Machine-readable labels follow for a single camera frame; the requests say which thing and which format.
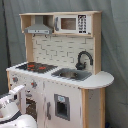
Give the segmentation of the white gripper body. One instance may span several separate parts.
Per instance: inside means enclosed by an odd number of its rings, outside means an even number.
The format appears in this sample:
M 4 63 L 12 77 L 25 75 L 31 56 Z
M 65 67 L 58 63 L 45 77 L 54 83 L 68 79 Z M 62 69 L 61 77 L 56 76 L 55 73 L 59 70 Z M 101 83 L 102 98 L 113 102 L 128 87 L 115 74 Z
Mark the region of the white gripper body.
M 0 96 L 1 120 L 11 119 L 17 112 L 26 113 L 25 86 L 19 85 Z

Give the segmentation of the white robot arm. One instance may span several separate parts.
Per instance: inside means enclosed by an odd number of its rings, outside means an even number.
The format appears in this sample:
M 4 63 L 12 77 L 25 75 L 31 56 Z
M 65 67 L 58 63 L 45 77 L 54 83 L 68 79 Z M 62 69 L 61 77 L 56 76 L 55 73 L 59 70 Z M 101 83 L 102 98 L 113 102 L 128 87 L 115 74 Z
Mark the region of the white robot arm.
M 21 94 L 21 109 L 15 96 Z M 25 86 L 19 85 L 0 95 L 0 128 L 38 128 L 35 119 L 25 113 Z

